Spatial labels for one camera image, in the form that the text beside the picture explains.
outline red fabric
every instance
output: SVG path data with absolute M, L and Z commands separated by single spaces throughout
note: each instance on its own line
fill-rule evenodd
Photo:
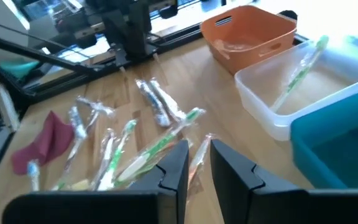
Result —
M 63 123 L 53 112 L 49 112 L 44 128 L 28 146 L 15 152 L 11 159 L 17 175 L 27 173 L 27 163 L 37 159 L 40 166 L 62 155 L 74 138 L 73 128 Z

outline orange basket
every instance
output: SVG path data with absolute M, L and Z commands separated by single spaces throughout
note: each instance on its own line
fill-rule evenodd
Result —
M 254 6 L 240 6 L 201 23 L 214 58 L 234 75 L 292 47 L 296 23 Z

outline black cable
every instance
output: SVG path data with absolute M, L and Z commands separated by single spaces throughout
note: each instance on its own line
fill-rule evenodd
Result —
M 75 51 L 75 50 L 72 50 L 71 48 L 69 48 L 69 47 L 67 47 L 67 46 L 64 46 L 64 45 L 62 45 L 62 44 L 59 44 L 59 43 L 57 43 L 57 42 L 54 42 L 54 41 L 51 41 L 51 40 L 47 40 L 47 39 L 44 39 L 44 38 L 41 38 L 41 37 L 37 37 L 37 36 L 31 35 L 31 34 L 26 34 L 25 32 L 21 32 L 21 31 L 19 31 L 19 30 L 12 29 L 12 28 L 7 27 L 7 26 L 4 26 L 4 25 L 2 25 L 2 24 L 0 24 L 0 27 L 2 27 L 2 28 L 4 28 L 4 29 L 7 29 L 7 30 L 10 30 L 10 31 L 13 31 L 13 32 L 16 32 L 16 33 L 18 33 L 18 34 L 22 34 L 22 35 L 27 36 L 27 37 L 32 37 L 32 38 L 34 38 L 34 39 L 41 40 L 41 41 L 44 41 L 44 42 L 46 42 L 46 43 L 50 43 L 50 44 L 59 46 L 59 47 L 61 47 L 63 50 L 69 50 L 69 51 L 75 52 L 75 53 L 77 53 L 77 54 L 79 54 L 79 55 L 82 55 L 82 56 L 84 56 L 84 57 L 86 57 L 86 58 L 88 58 L 88 59 L 91 59 L 91 57 L 89 57 L 89 56 L 87 56 L 87 55 L 85 55 L 85 54 L 83 54 L 83 53 L 81 53 L 81 52 L 77 52 L 77 51 Z

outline plastic-wrapped toothbrush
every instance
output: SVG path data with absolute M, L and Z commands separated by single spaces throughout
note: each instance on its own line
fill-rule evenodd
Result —
M 38 166 L 37 161 L 30 161 L 27 164 L 27 175 L 31 179 L 31 187 L 33 191 L 39 191 L 40 190 L 40 168 Z
M 286 98 L 290 95 L 290 93 L 300 85 L 302 80 L 306 77 L 309 73 L 312 66 L 316 63 L 317 59 L 321 56 L 328 45 L 329 37 L 323 35 L 316 43 L 316 48 L 312 51 L 307 53 L 302 61 L 300 62 L 299 66 L 295 69 L 290 77 L 290 82 L 287 85 L 284 92 L 277 98 L 277 100 L 273 103 L 270 109 L 276 112 L 280 109 L 281 105 L 285 102 Z
M 78 108 L 76 106 L 71 107 L 68 114 L 70 115 L 71 125 L 74 128 L 74 134 L 75 134 L 74 146 L 72 147 L 70 154 L 68 155 L 68 158 L 66 160 L 63 174 L 60 177 L 57 185 L 55 185 L 52 188 L 52 190 L 60 190 L 66 185 L 66 181 L 67 181 L 66 178 L 68 176 L 68 173 L 70 172 L 70 168 L 73 163 L 73 160 L 77 155 L 78 150 L 80 149 L 83 141 L 88 136 L 84 124 L 82 122 L 82 119 L 80 117 L 80 114 L 78 112 Z
M 90 190 L 96 190 L 97 186 L 99 185 L 100 179 L 102 178 L 103 173 L 106 171 L 106 169 L 110 163 L 115 140 L 116 140 L 116 135 L 114 134 L 114 131 L 112 129 L 108 129 L 107 135 L 104 137 L 104 139 L 102 141 L 102 142 L 105 142 L 105 144 L 104 144 L 105 146 L 103 147 L 104 151 L 101 150 L 103 158 L 102 158 L 102 161 L 100 164 L 100 168 L 99 168 L 98 172 L 96 173 L 96 175 L 89 187 Z
M 130 164 L 114 179 L 113 187 L 117 187 L 126 182 L 136 178 L 136 173 L 142 170 L 149 161 L 163 150 L 168 144 L 170 144 L 176 137 L 176 135 L 186 126 L 193 123 L 198 117 L 205 113 L 205 110 L 199 108 L 193 108 L 187 113 L 185 119 L 178 123 L 176 127 L 170 128 L 165 134 L 159 138 L 157 142 L 151 146 L 141 150 L 139 156 L 137 156 Z
M 142 95 L 144 95 L 152 104 L 153 111 L 154 111 L 154 119 L 157 122 L 157 124 L 160 125 L 161 127 L 169 127 L 171 125 L 171 121 L 169 120 L 168 114 L 165 111 L 160 100 L 149 88 L 147 82 L 138 79 L 136 79 L 135 82 Z
M 124 129 L 122 130 L 122 138 L 119 141 L 116 150 L 114 151 L 114 155 L 112 156 L 111 162 L 106 168 L 106 172 L 102 176 L 100 183 L 96 186 L 97 190 L 107 190 L 111 188 L 112 179 L 114 177 L 114 173 L 117 169 L 119 161 L 121 160 L 124 145 L 126 141 L 129 139 L 129 136 L 134 132 L 136 124 L 137 124 L 136 119 L 130 120 L 127 122 Z
M 206 158 L 205 155 L 209 149 L 208 146 L 211 143 L 211 140 L 215 137 L 216 136 L 214 134 L 207 134 L 204 138 L 204 141 L 201 143 L 201 146 L 198 148 L 193 160 L 191 160 L 189 165 L 189 179 L 187 182 L 188 190 L 190 189 L 195 177 L 200 174 L 200 170 L 202 169 Z
M 181 139 L 178 139 L 177 141 L 173 141 L 169 144 L 167 144 L 158 154 L 156 154 L 156 156 L 154 156 L 153 160 L 150 160 L 147 162 L 147 165 L 143 166 L 143 168 L 141 168 L 139 171 L 137 171 L 134 174 L 134 177 L 140 177 L 142 174 L 147 173 L 148 171 L 150 171 L 151 169 L 153 169 L 153 167 L 164 157 L 167 155 L 168 151 L 175 146 L 178 141 Z M 184 139 L 188 142 L 189 145 L 189 149 L 191 147 L 193 147 L 193 143 L 190 141 L 190 139 Z
M 176 101 L 160 87 L 156 78 L 150 80 L 150 86 L 157 96 L 161 99 L 162 103 L 167 107 L 168 112 L 176 122 L 180 122 L 185 119 L 186 114 L 179 108 Z
M 86 126 L 87 132 L 92 129 L 100 113 L 106 115 L 108 118 L 113 118 L 115 115 L 115 110 L 113 108 L 104 106 L 100 101 L 92 102 L 89 99 L 83 98 L 82 96 L 77 96 L 76 102 L 77 104 L 81 103 L 92 109 L 91 116 L 88 119 L 89 123 Z

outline teal bin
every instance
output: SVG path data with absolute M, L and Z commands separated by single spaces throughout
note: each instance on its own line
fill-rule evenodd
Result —
M 16 78 L 24 78 L 30 73 L 30 71 L 35 68 L 39 62 L 0 62 L 0 67 L 12 73 Z
M 358 93 L 294 120 L 291 142 L 316 188 L 358 188 Z

